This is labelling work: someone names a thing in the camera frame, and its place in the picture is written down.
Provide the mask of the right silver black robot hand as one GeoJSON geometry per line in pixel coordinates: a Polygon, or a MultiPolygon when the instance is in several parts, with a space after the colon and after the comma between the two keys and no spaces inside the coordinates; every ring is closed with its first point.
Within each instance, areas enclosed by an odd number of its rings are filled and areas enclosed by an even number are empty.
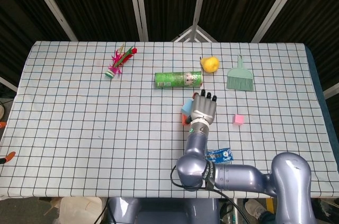
{"type": "Polygon", "coordinates": [[[205,89],[201,93],[195,93],[190,114],[185,119],[185,124],[190,124],[195,119],[204,119],[211,125],[215,119],[217,107],[217,96],[206,92],[205,89]]]}

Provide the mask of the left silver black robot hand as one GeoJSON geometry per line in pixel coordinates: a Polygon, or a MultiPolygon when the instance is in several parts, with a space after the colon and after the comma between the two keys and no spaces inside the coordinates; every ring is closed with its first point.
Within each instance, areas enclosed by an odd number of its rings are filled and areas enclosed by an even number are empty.
{"type": "MultiPolygon", "coordinates": [[[[0,122],[0,128],[6,127],[6,122],[0,122]]],[[[7,156],[0,158],[0,164],[4,165],[5,163],[9,162],[15,156],[16,152],[12,151],[7,156]]]]}

